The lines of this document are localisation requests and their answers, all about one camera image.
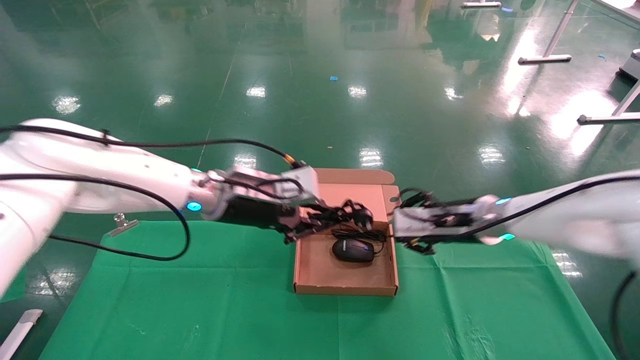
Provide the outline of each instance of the box lid flap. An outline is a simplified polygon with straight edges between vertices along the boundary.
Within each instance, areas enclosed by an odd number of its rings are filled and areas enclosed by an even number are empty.
[[[393,184],[388,171],[368,168],[314,168],[321,184]]]

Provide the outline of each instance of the metal table leg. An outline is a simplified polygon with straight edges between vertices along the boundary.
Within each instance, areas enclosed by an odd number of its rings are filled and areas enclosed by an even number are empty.
[[[547,50],[545,50],[544,55],[542,56],[534,56],[532,58],[520,58],[518,59],[518,63],[521,65],[532,64],[532,63],[550,63],[550,62],[559,62],[559,61],[570,61],[571,55],[551,55],[553,53],[554,48],[556,47],[558,40],[560,40],[560,36],[566,28],[566,25],[569,23],[569,19],[571,19],[571,15],[573,14],[573,10],[580,0],[572,0],[571,4],[569,4],[569,8],[564,12],[564,16],[562,16],[562,20],[558,27],[556,28],[556,32],[554,36],[551,38],[551,42],[547,46]]]
[[[22,314],[9,336],[0,345],[0,360],[11,359],[11,356],[18,349],[29,330],[36,324],[40,315],[42,315],[42,310],[40,309],[27,310]]]
[[[460,6],[463,9],[473,9],[473,8],[500,8],[502,7],[502,3],[499,1],[487,1],[480,3],[462,3]]]
[[[625,110],[640,94],[640,81],[636,81],[627,96],[625,96],[618,107],[613,111],[610,117],[587,117],[580,115],[578,124],[580,125],[602,125],[602,124],[621,124],[640,121],[640,113],[625,113]]]

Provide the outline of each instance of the robotic hand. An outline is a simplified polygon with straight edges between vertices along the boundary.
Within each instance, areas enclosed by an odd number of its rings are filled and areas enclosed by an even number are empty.
[[[501,199],[436,202],[416,195],[395,209],[396,241],[423,254],[440,242],[495,245],[521,236],[603,256],[631,258],[640,265],[640,170],[591,177],[542,192]]]
[[[60,120],[33,119],[0,129],[12,131],[0,144],[0,296],[64,212],[134,213],[171,206],[178,214],[188,209],[206,220],[274,229],[285,235],[285,243],[341,222],[371,227],[371,212],[359,203],[327,206],[313,168],[281,152],[292,169],[279,175],[241,167],[201,172]],[[301,216],[301,208],[311,212]]]

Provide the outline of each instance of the metal clamp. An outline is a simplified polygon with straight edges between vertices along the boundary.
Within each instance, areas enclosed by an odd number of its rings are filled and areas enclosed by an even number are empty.
[[[112,237],[122,234],[126,230],[129,230],[130,228],[138,225],[137,220],[127,221],[123,213],[117,213],[113,217],[113,220],[116,222],[116,225],[118,226],[118,228],[109,232],[109,236],[112,236]]]

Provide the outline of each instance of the blue indicator light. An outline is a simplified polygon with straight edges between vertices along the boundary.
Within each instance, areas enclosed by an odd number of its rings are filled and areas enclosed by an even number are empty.
[[[505,202],[511,200],[510,197],[505,197],[504,199],[500,199],[498,201],[495,202],[496,205],[500,205],[500,204],[504,204]]]
[[[187,202],[187,209],[191,211],[200,211],[200,209],[202,209],[202,205],[197,201],[189,201]]]
[[[507,234],[503,234],[502,236],[500,236],[500,239],[509,241],[509,240],[515,239],[515,237],[516,236],[514,234],[507,233]]]

